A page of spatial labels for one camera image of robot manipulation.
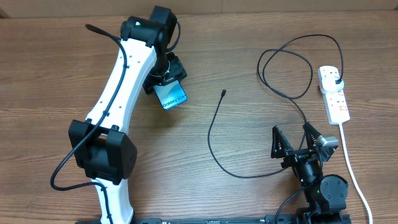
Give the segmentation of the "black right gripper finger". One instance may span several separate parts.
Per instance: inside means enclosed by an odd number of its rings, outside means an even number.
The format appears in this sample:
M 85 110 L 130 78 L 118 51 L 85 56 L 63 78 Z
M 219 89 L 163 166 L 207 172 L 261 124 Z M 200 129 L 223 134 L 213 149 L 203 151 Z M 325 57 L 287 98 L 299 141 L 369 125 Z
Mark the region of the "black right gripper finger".
M 313 149 L 316 146 L 317 139 L 321 134 L 309 122 L 305 122 L 303 129 L 305 131 L 307 147 L 309 149 Z
M 286 154 L 292 150 L 287 138 L 283 135 L 278 126 L 272 128 L 272 149 L 271 154 Z

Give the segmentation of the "Galaxy S24 smartphone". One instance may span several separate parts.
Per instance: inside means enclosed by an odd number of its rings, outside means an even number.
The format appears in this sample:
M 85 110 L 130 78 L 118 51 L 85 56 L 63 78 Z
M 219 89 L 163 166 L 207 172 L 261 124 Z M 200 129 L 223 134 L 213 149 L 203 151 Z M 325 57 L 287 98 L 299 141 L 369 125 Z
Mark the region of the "Galaxy S24 smartphone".
M 165 110 L 176 107 L 188 100 L 179 81 L 174 81 L 166 86 L 156 85 L 154 90 L 163 109 Z

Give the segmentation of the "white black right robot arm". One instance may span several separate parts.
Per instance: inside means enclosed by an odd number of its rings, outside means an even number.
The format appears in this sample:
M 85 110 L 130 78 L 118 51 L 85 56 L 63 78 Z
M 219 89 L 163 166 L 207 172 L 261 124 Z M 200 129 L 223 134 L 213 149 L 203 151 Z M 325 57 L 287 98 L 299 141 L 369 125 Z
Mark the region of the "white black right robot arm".
M 333 135 L 322 135 L 310 123 L 303 125 L 307 141 L 305 149 L 293 149 L 282 131 L 272 128 L 271 158 L 280 159 L 283 169 L 291 168 L 300 181 L 301 189 L 288 197 L 275 215 L 267 215 L 267 223 L 351 223 L 346 208 L 348 182 L 339 175 L 323 174 L 323 164 L 331 158 L 339 145 Z M 281 215 L 284 206 L 303 193 L 307 206 L 295 214 Z

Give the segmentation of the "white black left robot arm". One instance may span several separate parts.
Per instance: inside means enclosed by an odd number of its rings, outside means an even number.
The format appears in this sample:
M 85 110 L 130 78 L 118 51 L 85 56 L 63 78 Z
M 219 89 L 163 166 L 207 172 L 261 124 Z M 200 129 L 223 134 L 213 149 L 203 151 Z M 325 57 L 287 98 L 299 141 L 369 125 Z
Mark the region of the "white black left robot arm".
M 180 82 L 187 73 L 174 54 L 180 23 L 171 9 L 155 6 L 150 17 L 131 16 L 113 36 L 119 47 L 113 71 L 84 121 L 72 121 L 68 136 L 74 158 L 95 187 L 100 223 L 134 223 L 128 179 L 137 148 L 128 136 L 134 105 L 141 91 L 155 93 L 163 108 L 186 100 Z

